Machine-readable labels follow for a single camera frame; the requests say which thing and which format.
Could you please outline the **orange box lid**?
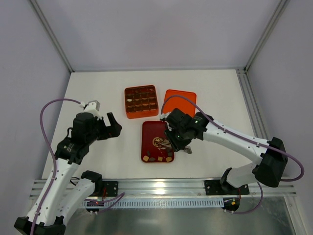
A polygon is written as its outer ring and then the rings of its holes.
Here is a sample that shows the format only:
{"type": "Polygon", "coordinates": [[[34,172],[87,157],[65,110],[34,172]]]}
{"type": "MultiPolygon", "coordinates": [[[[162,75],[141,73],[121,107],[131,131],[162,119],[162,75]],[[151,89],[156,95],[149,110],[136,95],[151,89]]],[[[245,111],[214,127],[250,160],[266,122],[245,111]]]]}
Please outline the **orange box lid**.
{"type": "Polygon", "coordinates": [[[164,101],[166,101],[169,97],[174,96],[173,98],[169,99],[166,104],[163,106],[163,113],[168,113],[173,111],[175,108],[180,109],[185,114],[193,117],[195,115],[196,108],[192,105],[189,101],[185,100],[181,97],[176,97],[176,95],[183,96],[193,103],[196,104],[197,95],[194,92],[187,92],[187,91],[180,91],[180,90],[172,90],[168,89],[165,93],[164,101]]]}

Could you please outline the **metal tongs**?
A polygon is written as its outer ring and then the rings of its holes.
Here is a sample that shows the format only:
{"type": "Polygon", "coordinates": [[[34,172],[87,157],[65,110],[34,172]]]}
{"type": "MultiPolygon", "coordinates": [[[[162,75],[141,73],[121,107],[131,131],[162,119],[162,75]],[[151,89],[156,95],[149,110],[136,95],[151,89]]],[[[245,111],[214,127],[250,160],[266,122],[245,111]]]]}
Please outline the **metal tongs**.
{"type": "MultiPolygon", "coordinates": [[[[153,145],[155,147],[157,147],[158,149],[165,149],[168,153],[169,152],[178,152],[177,150],[174,150],[172,148],[172,145],[170,144],[170,142],[164,138],[159,138],[159,137],[154,138],[153,145]]],[[[186,152],[187,154],[192,154],[191,147],[189,147],[189,146],[184,147],[182,149],[182,151],[186,152]]]]}

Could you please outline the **orange chocolate box with tray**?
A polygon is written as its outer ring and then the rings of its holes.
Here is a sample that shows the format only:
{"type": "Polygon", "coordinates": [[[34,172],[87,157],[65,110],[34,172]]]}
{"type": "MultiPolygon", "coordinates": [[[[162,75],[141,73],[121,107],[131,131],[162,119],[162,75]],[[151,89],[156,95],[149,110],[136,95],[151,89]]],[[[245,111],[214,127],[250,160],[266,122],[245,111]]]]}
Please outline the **orange chocolate box with tray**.
{"type": "Polygon", "coordinates": [[[158,115],[159,106],[154,85],[128,87],[124,90],[125,112],[128,119],[148,118],[158,115]]]}

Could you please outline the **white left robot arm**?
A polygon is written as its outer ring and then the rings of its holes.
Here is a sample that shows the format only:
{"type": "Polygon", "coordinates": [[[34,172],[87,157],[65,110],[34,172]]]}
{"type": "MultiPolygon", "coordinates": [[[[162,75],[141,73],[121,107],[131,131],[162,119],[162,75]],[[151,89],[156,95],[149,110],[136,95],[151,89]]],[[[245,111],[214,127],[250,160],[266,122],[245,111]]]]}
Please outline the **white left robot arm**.
{"type": "Polygon", "coordinates": [[[14,227],[23,235],[63,235],[70,218],[91,195],[104,191],[102,175],[90,170],[82,173],[80,180],[65,196],[64,193],[74,173],[95,141],[116,138],[122,127],[113,113],[107,113],[110,125],[92,112],[78,113],[65,137],[54,153],[54,163],[45,186],[35,205],[25,217],[17,218],[14,227]]]}

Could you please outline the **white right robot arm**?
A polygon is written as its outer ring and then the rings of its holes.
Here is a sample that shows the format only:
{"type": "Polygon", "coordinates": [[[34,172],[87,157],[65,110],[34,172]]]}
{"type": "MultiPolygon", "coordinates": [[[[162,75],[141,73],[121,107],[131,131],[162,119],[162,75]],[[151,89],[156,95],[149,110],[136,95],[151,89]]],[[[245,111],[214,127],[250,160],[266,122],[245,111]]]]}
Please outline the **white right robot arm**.
{"type": "Polygon", "coordinates": [[[285,147],[278,138],[268,141],[235,131],[214,120],[204,112],[193,117],[180,109],[162,114],[166,122],[165,135],[175,152],[187,151],[192,140],[199,139],[219,144],[249,159],[251,162],[238,168],[228,168],[220,179],[222,191],[231,194],[243,185],[261,183],[279,186],[288,158],[285,147]]]}

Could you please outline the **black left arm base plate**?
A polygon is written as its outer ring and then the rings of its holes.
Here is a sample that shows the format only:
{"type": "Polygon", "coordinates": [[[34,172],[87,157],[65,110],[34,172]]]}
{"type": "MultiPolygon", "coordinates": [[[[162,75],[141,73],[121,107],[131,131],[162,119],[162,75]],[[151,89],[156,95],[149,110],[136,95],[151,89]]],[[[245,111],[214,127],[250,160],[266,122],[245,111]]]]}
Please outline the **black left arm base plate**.
{"type": "Polygon", "coordinates": [[[103,181],[103,189],[100,191],[102,197],[116,197],[118,195],[118,181],[103,181]]]}

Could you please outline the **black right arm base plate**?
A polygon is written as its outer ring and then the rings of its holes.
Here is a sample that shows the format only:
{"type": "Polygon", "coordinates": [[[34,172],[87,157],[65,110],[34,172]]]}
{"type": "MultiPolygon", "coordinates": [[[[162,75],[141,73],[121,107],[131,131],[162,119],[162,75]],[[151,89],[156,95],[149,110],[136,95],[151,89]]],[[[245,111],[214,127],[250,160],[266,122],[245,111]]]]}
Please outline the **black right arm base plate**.
{"type": "Polygon", "coordinates": [[[216,196],[216,195],[223,195],[224,191],[220,184],[220,180],[205,180],[204,181],[204,189],[205,194],[207,196],[216,196]]]}

